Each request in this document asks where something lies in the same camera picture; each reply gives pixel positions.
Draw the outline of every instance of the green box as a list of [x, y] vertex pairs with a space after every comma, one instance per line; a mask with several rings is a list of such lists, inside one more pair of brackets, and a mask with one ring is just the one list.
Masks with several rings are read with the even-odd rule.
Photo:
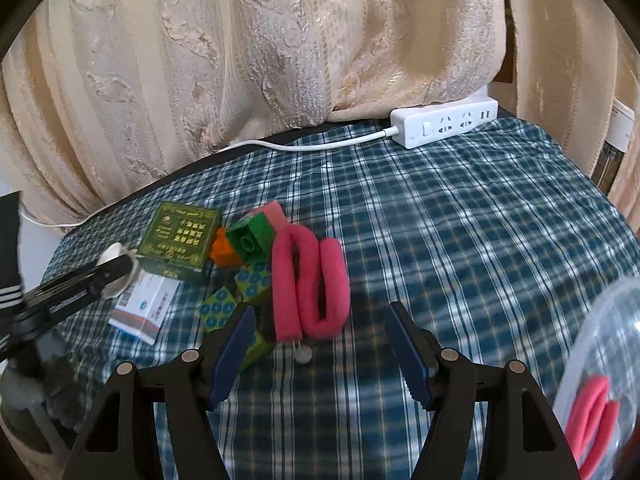
[[276, 231], [264, 213], [245, 216], [227, 228], [225, 234], [244, 264], [266, 262], [270, 259]]
[[[221, 329], [228, 321], [231, 313], [236, 308], [236, 301], [226, 287], [221, 288], [212, 296], [209, 296], [200, 306], [200, 319], [204, 323], [207, 332]], [[240, 371], [246, 370], [254, 364], [260, 357], [271, 352], [273, 346], [270, 345], [256, 330], [254, 340], [246, 351], [244, 360], [240, 365]]]
[[236, 285], [245, 303], [265, 308], [270, 308], [273, 304], [269, 262], [258, 262], [242, 267], [236, 274]]
[[138, 248], [140, 265], [152, 274], [200, 282], [219, 226], [216, 210], [162, 202]]

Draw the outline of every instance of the blue gripper pad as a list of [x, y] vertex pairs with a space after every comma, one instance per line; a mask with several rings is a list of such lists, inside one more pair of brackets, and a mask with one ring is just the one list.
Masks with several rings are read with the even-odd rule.
[[426, 410], [432, 398], [428, 383], [429, 370], [422, 362], [414, 343], [402, 325], [402, 320], [392, 306], [386, 311], [385, 328], [409, 393], [413, 400], [420, 402], [422, 408]]
[[248, 306], [226, 340], [225, 347], [213, 367], [211, 390], [207, 396], [212, 410], [229, 396], [246, 351], [254, 340], [254, 335], [255, 310], [252, 306]]

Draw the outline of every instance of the cable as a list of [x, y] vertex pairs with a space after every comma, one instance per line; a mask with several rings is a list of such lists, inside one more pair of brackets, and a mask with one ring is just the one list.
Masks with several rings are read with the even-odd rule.
[[[222, 148], [221, 150], [216, 151], [216, 153], [226, 152], [226, 150], [231, 150], [233, 148], [239, 148], [240, 146], [248, 146], [250, 144], [255, 146], [262, 146], [264, 148], [269, 148], [271, 150], [277, 150], [278, 152], [324, 152], [325, 150], [334, 150], [336, 148], [344, 148], [346, 146], [354, 146], [356, 144], [362, 144], [363, 142], [369, 142], [370, 140], [384, 139], [385, 137], [391, 137], [398, 133], [398, 128], [396, 126], [392, 126], [390, 128], [385, 128], [384, 130], [380, 130], [379, 132], [375, 132], [373, 134], [356, 137], [355, 139], [347, 139], [347, 140], [338, 140], [337, 142], [327, 142], [325, 144], [313, 144], [311, 146], [283, 146], [281, 144], [274, 144], [273, 142], [265, 142], [264, 140], [243, 140], [242, 142], [237, 142], [236, 144], [230, 144], [226, 148]], [[78, 222], [76, 224], [43, 224], [42, 222], [37, 221], [29, 212], [24, 204], [21, 204], [20, 214], [28, 220], [29, 222], [39, 225], [41, 227], [80, 227], [85, 222], [89, 221], [91, 218], [96, 216], [98, 213], [104, 211], [108, 207], [111, 207], [113, 204], [108, 204], [104, 207], [98, 209], [91, 213], [87, 218]]]

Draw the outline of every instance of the pink object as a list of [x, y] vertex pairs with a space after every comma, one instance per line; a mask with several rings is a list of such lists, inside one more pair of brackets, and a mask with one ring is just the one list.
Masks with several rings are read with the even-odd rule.
[[588, 480], [594, 473], [609, 447], [609, 442], [620, 412], [620, 403], [607, 402], [609, 379], [593, 376], [582, 387], [571, 408], [564, 436], [576, 463], [588, 452], [579, 468], [580, 478]]
[[[292, 251], [300, 253], [298, 281]], [[335, 238], [318, 243], [306, 227], [289, 225], [278, 232], [271, 250], [273, 318], [278, 342], [297, 341], [302, 331], [314, 339], [338, 335], [349, 315], [351, 293], [342, 247]], [[326, 317], [320, 318], [318, 289], [324, 277]]]
[[256, 215], [258, 213], [264, 213], [264, 215], [267, 217], [267, 220], [269, 221], [269, 224], [271, 224], [271, 227], [273, 227], [273, 230], [276, 232], [281, 231], [286, 226], [290, 225], [289, 220], [287, 220], [287, 217], [284, 215], [282, 206], [275, 200], [272, 200], [271, 202], [265, 205], [261, 205], [260, 207], [257, 207], [255, 209], [251, 209], [251, 211], [244, 215], [244, 218], [247, 216]]

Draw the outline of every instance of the clear plastic container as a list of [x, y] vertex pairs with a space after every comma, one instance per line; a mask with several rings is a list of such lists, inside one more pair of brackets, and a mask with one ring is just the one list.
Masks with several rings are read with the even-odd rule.
[[576, 393], [597, 374], [609, 378], [609, 400], [620, 402], [613, 438], [591, 477], [609, 480], [619, 452], [633, 433], [640, 402], [640, 278], [622, 278], [608, 286], [584, 319], [554, 402], [563, 430]]

